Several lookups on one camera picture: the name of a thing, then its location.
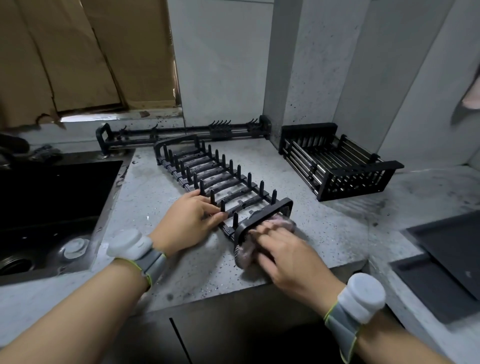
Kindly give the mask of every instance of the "person's left hand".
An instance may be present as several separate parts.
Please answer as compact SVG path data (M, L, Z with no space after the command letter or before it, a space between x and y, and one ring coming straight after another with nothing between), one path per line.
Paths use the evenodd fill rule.
M200 196L200 190L191 191L170 206L149 237L153 248L171 256L199 243L227 217L226 212L210 204L208 197Z

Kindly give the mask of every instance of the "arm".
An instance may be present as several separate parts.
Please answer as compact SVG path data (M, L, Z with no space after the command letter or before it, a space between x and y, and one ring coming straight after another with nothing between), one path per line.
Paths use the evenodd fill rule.
M273 283L324 317L345 284L305 241L286 229L264 222L252 234L275 259L258 255ZM382 312L360 329L355 352L368 364L451 363Z
M205 238L226 218L208 201L198 190L179 198L150 234L154 248L171 256ZM147 288L138 268L115 259L0 351L0 362L98 362Z

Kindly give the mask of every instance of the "kitchen counter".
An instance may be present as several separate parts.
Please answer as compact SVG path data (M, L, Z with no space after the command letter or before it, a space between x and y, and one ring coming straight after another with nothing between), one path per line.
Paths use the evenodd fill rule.
M408 330L456 363L473 362L480 315L448 326L439 323L388 263L420 252L402 235L403 229L480 209L480 172L459 166L397 173L383 193L319 203L269 141L224 141L212 147L234 165L241 164L243 174L251 172L254 182L264 180L267 191L277 189L279 199L294 201L291 218L299 235L336 274L349 275L368 262L370 273L387 290L388 305ZM106 242L116 230L136 227L149 233L182 193L166 169L156 165L152 147L136 149L90 271L0 287L0 346L106 266L111 261ZM170 260L138 310L162 310L268 282L258 268L237 268L232 253L233 244L215 231Z

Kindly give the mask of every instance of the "cardboard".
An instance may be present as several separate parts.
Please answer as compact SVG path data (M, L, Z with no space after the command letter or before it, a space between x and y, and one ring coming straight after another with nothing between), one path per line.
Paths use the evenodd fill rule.
M45 70L14 0L0 1L0 129L56 115Z
M57 111L120 103L79 0L16 1L43 60Z
M82 5L128 106L175 106L166 1L82 0Z

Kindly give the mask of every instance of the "hand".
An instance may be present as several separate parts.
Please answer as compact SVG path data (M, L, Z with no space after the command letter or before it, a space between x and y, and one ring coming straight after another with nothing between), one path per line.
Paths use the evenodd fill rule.
M257 257L273 283L325 316L345 284L333 275L317 252L304 240L271 222L265 221L250 233L275 260L262 253Z
M155 249L171 256L199 243L227 217L226 212L210 204L208 197L200 196L200 190L191 191L170 206L149 237Z

